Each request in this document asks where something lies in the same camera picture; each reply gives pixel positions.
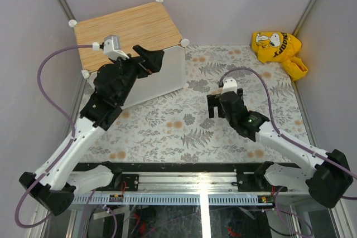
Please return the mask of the translucent white cabinet door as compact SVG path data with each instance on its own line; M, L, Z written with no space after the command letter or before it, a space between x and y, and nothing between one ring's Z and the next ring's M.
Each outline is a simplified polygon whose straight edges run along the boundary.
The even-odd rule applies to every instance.
M185 49L174 46L165 49L164 52L161 70L136 80L123 109L183 88L186 83Z

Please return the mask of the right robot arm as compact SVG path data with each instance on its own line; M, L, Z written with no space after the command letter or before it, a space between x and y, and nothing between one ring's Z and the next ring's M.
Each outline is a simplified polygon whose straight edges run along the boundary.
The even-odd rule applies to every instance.
M217 111L240 136L276 150L297 165L292 168L265 162L255 172L258 189L283 186L308 193L319 204L333 208L351 186L353 177L343 152L327 152L274 129L266 116L247 109L242 89L206 98L210 118Z

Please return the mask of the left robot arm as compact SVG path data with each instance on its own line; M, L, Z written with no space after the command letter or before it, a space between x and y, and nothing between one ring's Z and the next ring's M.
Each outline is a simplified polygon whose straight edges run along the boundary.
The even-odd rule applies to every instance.
M124 56L119 51L110 56L104 44L94 44L110 59L97 71L94 92L83 107L72 131L49 160L35 172L25 172L20 184L31 197L58 216L74 198L97 188L117 190L122 184L122 170L109 161L95 168L73 174L89 147L115 122L134 83L160 71L164 51L150 51L135 45L138 54Z

